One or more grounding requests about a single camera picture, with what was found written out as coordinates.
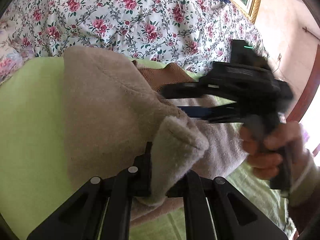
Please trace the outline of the person's right hand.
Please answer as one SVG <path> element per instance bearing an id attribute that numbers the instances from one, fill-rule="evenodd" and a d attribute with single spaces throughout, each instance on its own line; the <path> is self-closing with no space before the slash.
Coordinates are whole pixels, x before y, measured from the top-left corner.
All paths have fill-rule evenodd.
<path id="1" fill-rule="evenodd" d="M 255 140 L 246 126 L 240 129 L 242 148 L 248 153 L 247 162 L 253 168 L 253 174 L 262 180 L 270 180 L 278 175 L 283 157 L 277 151 L 285 147 L 292 158 L 291 176 L 296 181 L 307 166 L 309 154 L 304 149 L 303 134 L 296 121 L 280 124 L 263 143 Z"/>

